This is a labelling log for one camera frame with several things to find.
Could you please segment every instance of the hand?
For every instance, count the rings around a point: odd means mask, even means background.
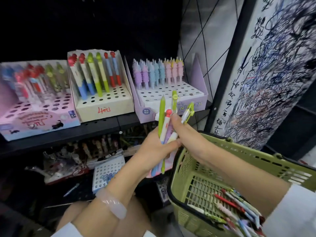
[[[181,118],[177,114],[172,114],[171,122],[181,142],[191,155],[200,163],[208,165],[207,156],[210,153],[210,142],[189,124],[182,124]]]
[[[169,154],[180,146],[181,141],[179,139],[163,145],[159,140],[158,127],[156,127],[148,134],[140,149],[130,161],[137,165],[137,168],[143,172],[143,175],[147,175],[152,168],[165,157],[168,158]]]

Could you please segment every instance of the right hand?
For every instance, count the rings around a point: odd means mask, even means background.
[[[182,144],[188,149],[190,154],[200,163],[209,166],[208,156],[210,155],[212,144],[189,124],[182,124],[181,118],[177,114],[172,114],[171,122]]]

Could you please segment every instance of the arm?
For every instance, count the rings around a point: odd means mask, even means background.
[[[216,171],[265,217],[272,213],[289,190],[290,183],[217,147],[188,124],[181,124],[178,115],[172,115],[171,120],[183,145],[197,161]]]
[[[105,187],[106,191],[127,207],[137,184],[180,145],[179,140],[161,144],[156,128],[147,136],[139,151],[111,179]],[[95,198],[72,223],[83,237],[109,237],[112,236],[118,222],[119,219],[108,206]]]

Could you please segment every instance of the green plastic basket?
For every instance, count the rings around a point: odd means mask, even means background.
[[[200,133],[208,141],[272,175],[299,184],[311,191],[316,190],[316,169],[314,168],[304,166],[280,154],[270,155],[233,143],[231,138],[201,131]],[[200,237],[236,236],[187,205],[192,204],[212,215],[223,217],[221,211],[213,204],[220,202],[235,213],[234,208],[214,198],[214,193],[223,196],[221,188],[231,188],[231,186],[210,168],[197,162],[185,148],[179,149],[174,159],[167,192],[174,207],[175,218],[180,225]]]

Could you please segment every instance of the left hand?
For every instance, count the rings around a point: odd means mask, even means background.
[[[180,139],[163,145],[158,137],[158,127],[156,127],[148,134],[140,149],[130,161],[142,171],[142,175],[146,176],[152,168],[159,164],[165,157],[169,157],[169,154],[180,146]]]

